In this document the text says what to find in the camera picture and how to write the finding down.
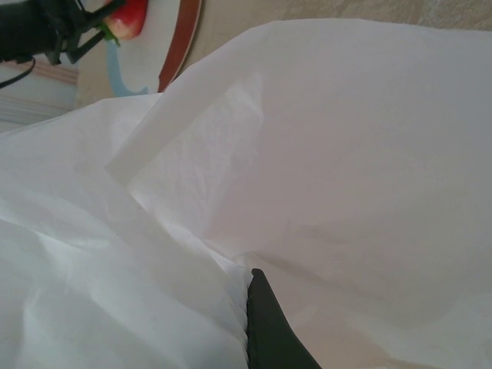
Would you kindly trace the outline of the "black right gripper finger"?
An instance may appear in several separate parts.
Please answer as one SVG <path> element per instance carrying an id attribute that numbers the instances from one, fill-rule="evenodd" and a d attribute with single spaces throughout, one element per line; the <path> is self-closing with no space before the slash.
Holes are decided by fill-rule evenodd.
<path id="1" fill-rule="evenodd" d="M 321 366 L 292 331 L 264 274 L 251 270 L 246 333 L 250 369 L 320 369 Z"/>

